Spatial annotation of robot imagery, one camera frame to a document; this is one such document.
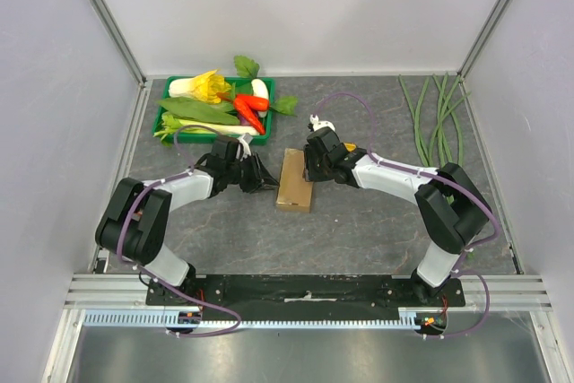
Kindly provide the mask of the brown cardboard express box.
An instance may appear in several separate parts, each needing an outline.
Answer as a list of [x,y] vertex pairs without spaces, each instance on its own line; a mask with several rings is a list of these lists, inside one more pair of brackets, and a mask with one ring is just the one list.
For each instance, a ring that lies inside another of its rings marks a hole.
[[305,158],[302,150],[284,151],[276,206],[285,212],[310,213],[313,183],[304,176]]

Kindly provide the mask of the yellow utility knife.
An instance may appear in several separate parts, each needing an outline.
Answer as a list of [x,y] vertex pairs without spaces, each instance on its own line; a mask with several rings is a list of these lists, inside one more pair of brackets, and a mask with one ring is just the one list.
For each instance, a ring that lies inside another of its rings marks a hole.
[[352,143],[344,143],[344,147],[348,152],[354,152],[357,149],[357,145]]

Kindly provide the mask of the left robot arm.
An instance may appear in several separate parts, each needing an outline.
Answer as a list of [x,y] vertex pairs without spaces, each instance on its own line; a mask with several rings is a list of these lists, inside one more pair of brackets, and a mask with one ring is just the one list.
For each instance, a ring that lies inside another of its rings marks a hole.
[[196,270],[164,243],[170,214],[213,198],[229,185],[252,194],[277,188],[279,182],[245,139],[220,135],[210,152],[179,174],[120,180],[95,231],[95,242],[167,283],[166,295],[187,305],[196,297]]

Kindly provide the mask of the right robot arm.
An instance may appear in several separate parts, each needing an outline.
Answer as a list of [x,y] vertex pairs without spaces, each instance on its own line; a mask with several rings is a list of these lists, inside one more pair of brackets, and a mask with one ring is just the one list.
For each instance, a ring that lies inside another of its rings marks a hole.
[[288,148],[282,178],[289,185],[334,181],[357,189],[375,190],[417,206],[430,238],[422,261],[410,277],[413,299],[424,306],[443,294],[471,242],[493,214],[462,167],[416,167],[345,144],[329,126],[315,128],[299,149]]

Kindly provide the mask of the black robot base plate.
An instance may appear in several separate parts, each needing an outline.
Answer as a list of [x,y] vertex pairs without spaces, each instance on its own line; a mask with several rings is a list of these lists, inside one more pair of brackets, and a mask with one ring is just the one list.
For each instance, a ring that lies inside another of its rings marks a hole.
[[196,276],[183,292],[246,318],[396,318],[400,308],[465,306],[462,283],[427,289],[410,277],[375,275]]

